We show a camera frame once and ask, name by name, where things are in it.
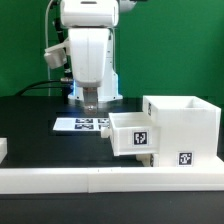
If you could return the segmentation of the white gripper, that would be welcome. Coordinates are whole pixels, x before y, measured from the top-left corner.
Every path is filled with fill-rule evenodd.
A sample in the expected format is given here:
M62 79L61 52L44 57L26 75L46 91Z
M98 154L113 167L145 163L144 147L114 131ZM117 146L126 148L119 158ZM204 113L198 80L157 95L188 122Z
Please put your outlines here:
M84 87L84 112L96 114L98 93L106 64L109 30L107 28L72 28L68 31L72 73L79 87Z

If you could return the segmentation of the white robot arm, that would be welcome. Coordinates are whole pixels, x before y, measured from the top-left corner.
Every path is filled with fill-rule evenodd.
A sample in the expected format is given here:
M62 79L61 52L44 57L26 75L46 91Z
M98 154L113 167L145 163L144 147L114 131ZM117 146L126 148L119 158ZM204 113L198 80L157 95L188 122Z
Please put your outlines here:
M60 19L68 29L74 98L87 114L120 101L115 72L115 33L119 15L137 0L61 0Z

